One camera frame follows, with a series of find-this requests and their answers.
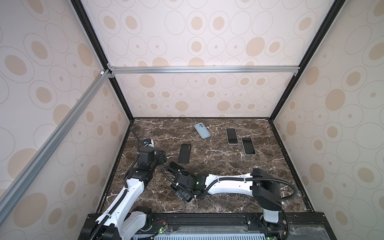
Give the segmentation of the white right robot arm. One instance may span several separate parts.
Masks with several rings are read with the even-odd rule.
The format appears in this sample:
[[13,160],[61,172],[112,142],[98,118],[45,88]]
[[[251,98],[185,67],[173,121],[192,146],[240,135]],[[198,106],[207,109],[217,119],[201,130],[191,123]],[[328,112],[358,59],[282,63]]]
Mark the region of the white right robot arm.
[[216,194],[247,195],[253,197],[263,209],[264,222],[277,224],[280,221],[282,182],[260,169],[239,176],[194,175],[184,169],[170,169],[169,172],[173,175],[171,187],[183,202]]

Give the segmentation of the black phone case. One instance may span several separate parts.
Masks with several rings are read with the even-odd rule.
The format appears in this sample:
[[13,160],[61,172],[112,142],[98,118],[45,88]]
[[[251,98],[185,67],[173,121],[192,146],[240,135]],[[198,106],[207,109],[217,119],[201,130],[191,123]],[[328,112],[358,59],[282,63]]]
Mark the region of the black phone case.
[[182,144],[180,147],[178,162],[182,164],[188,164],[190,162],[191,150],[191,144]]

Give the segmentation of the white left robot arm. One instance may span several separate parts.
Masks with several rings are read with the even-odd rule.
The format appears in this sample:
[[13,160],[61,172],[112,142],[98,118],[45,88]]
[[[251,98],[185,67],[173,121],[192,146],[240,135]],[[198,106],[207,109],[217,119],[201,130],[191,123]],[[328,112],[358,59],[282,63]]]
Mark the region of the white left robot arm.
[[127,172],[124,187],[101,215],[90,214],[81,229],[80,240],[130,240],[140,230],[152,227],[150,208],[132,208],[153,177],[157,166],[167,161],[166,151],[153,146],[142,147],[137,167]]

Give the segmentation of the purple-edged phone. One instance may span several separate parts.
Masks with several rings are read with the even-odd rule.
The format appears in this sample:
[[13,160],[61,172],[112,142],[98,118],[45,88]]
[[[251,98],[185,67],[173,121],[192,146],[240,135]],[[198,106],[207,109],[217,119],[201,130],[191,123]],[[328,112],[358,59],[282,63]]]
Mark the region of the purple-edged phone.
[[178,173],[181,173],[182,175],[185,175],[185,176],[188,175],[188,173],[185,172],[185,169],[175,162],[170,162],[169,167],[172,169],[171,172],[173,176],[176,176]]

